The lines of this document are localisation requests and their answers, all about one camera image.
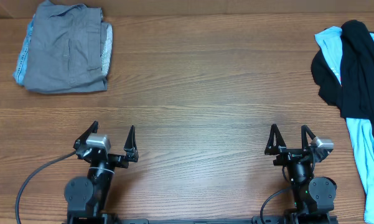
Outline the grey shorts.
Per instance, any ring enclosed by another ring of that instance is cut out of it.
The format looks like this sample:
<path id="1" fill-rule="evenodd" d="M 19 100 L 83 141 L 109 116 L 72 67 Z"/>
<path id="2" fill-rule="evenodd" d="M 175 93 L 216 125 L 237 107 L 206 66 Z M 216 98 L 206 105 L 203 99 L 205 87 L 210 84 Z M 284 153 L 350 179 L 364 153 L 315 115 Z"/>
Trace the grey shorts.
<path id="1" fill-rule="evenodd" d="M 33 19 L 22 85 L 43 94 L 105 91 L 112 40 L 101 8 L 44 1 Z"/>

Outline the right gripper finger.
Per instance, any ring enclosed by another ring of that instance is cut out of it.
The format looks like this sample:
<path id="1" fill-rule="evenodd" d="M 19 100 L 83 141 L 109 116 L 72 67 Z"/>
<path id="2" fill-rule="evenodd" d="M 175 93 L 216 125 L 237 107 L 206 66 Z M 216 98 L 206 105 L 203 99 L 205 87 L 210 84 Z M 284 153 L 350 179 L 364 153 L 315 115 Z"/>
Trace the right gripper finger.
<path id="1" fill-rule="evenodd" d="M 278 155 L 286 152 L 287 146 L 276 124 L 271 125 L 265 155 Z"/>
<path id="2" fill-rule="evenodd" d="M 309 146 L 307 137 L 310 137 L 312 140 L 316 137 L 316 135 L 310 130 L 307 125 L 301 126 L 301 146 L 303 149 Z"/>

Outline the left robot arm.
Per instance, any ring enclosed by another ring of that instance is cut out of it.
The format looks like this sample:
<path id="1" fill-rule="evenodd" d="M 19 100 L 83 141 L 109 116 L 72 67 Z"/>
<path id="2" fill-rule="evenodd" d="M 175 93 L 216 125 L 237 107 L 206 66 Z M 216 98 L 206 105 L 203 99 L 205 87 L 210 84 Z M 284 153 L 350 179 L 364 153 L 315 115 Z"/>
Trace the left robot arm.
<path id="1" fill-rule="evenodd" d="M 127 169 L 130 162 L 139 159 L 135 127 L 129 130 L 124 145 L 125 154 L 110 152 L 108 135 L 98 134 L 98 122 L 75 140 L 73 148 L 81 160 L 90 164 L 87 176 L 71 179 L 64 189 L 67 205 L 67 223 L 120 223 L 115 213 L 103 210 L 116 168 Z"/>

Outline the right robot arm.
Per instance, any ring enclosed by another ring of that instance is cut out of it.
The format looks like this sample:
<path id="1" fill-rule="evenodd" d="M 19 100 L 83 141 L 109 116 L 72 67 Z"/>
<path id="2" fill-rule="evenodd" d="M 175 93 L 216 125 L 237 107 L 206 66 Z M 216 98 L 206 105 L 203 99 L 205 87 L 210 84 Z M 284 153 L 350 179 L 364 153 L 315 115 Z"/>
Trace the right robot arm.
<path id="1" fill-rule="evenodd" d="M 294 208 L 286 209 L 278 223 L 337 223 L 337 217 L 329 212 L 334 209 L 337 184 L 329 177 L 316 177 L 316 164 L 322 162 L 334 149 L 329 138 L 316 136 L 308 126 L 301 126 L 301 147 L 288 148 L 276 124 L 271 125 L 269 139 L 264 150 L 268 156 L 275 156 L 274 166 L 281 166 L 283 177 L 289 187 L 270 195 L 262 204 L 259 218 L 266 223 L 264 208 L 271 199 L 291 191 Z"/>

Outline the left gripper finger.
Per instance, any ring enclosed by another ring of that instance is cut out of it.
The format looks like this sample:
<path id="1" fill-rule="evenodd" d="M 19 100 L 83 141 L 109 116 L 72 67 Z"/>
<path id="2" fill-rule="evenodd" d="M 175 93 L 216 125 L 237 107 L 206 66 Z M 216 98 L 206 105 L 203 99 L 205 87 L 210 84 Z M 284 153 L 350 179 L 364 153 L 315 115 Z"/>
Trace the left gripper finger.
<path id="1" fill-rule="evenodd" d="M 138 149 L 136 145 L 135 127 L 132 125 L 127 140 L 124 145 L 124 151 L 126 152 L 126 158 L 129 162 L 137 162 L 139 159 Z"/>
<path id="2" fill-rule="evenodd" d="M 73 148 L 77 150 L 81 145 L 86 144 L 86 140 L 91 134 L 96 134 L 98 130 L 98 121 L 94 121 L 91 126 L 77 138 L 74 142 Z"/>

